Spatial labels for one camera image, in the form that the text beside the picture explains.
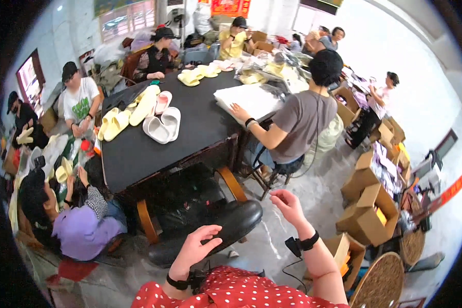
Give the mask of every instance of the yellow shirt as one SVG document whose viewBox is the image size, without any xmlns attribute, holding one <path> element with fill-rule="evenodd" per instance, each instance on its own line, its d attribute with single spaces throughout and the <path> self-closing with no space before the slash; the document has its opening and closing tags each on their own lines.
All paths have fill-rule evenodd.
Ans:
<svg viewBox="0 0 462 308">
<path fill-rule="evenodd" d="M 229 30 L 222 31 L 219 34 L 219 41 L 227 40 L 229 36 L 231 35 L 231 32 Z M 231 46 L 229 46 L 226 49 L 223 49 L 221 47 L 221 50 L 219 50 L 219 58 L 222 60 L 229 59 L 229 58 L 238 58 L 241 56 L 241 53 L 243 52 L 243 46 L 245 44 L 246 40 L 246 32 L 240 32 L 236 37 L 234 38 L 234 41 L 231 42 Z"/>
</svg>

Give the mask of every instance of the fan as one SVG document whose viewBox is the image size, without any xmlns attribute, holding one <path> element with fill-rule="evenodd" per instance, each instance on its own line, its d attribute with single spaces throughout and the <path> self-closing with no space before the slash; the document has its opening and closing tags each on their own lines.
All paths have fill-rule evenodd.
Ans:
<svg viewBox="0 0 462 308">
<path fill-rule="evenodd" d="M 183 35 L 185 35 L 182 30 L 188 25 L 190 16 L 185 12 L 185 9 L 174 8 L 169 12 L 167 20 L 166 27 L 178 28 L 178 35 L 181 37 L 180 47 L 182 47 Z"/>
</svg>

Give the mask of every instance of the checkered sleeve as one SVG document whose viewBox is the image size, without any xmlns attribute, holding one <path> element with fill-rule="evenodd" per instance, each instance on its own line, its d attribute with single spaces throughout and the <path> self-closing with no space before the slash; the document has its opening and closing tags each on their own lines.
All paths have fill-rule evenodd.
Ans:
<svg viewBox="0 0 462 308">
<path fill-rule="evenodd" d="M 108 204 L 106 203 L 106 200 L 103 198 L 99 190 L 92 185 L 87 189 L 87 200 L 84 205 L 90 207 L 94 211 L 98 220 L 105 217 L 108 212 Z"/>
</svg>

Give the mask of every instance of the pink slipper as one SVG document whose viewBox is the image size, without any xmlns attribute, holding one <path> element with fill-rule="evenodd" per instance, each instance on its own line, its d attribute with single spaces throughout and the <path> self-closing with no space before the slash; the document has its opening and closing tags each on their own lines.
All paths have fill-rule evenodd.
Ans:
<svg viewBox="0 0 462 308">
<path fill-rule="evenodd" d="M 169 103 L 171 103 L 171 99 L 173 98 L 173 95 L 171 94 L 170 91 L 162 91 L 158 95 L 158 104 L 156 105 L 156 110 L 155 114 L 162 114 L 169 106 Z"/>
</svg>

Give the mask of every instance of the black floral shirt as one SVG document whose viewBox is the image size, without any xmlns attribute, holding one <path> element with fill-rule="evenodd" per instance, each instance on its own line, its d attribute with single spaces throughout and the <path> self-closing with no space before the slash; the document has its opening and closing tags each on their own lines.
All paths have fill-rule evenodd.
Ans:
<svg viewBox="0 0 462 308">
<path fill-rule="evenodd" d="M 167 48 L 159 50 L 153 45 L 140 55 L 137 68 L 133 71 L 133 80 L 137 83 L 145 81 L 147 74 L 157 71 L 165 73 L 166 69 L 173 67 L 173 64 L 174 59 Z"/>
</svg>

